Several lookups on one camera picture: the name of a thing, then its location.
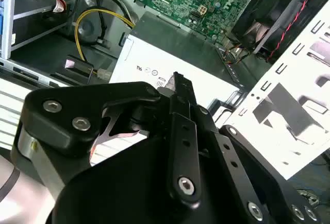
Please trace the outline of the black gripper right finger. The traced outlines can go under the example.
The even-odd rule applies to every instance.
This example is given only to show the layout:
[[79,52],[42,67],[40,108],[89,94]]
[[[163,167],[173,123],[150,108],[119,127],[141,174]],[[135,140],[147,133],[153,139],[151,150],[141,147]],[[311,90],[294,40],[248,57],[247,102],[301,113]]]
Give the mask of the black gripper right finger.
[[233,126],[218,129],[210,113],[196,103],[190,80],[185,93],[202,136],[203,148],[220,176],[220,191],[229,206],[221,217],[224,223],[321,223],[312,205]]

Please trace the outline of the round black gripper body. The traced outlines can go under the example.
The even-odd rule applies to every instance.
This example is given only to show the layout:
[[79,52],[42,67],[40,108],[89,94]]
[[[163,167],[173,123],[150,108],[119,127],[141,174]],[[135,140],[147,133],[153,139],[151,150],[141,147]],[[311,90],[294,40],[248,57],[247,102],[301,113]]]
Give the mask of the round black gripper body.
[[224,181],[197,132],[191,107],[171,110],[147,139],[74,178],[53,223],[224,223]]

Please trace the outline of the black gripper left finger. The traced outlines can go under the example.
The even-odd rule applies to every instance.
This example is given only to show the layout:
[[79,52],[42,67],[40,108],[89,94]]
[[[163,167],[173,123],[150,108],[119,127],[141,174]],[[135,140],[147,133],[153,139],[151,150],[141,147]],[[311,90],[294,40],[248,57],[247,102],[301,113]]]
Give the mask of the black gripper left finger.
[[171,110],[191,108],[183,75],[164,88],[127,82],[35,90],[24,101],[18,150],[54,198],[78,175],[147,139]]

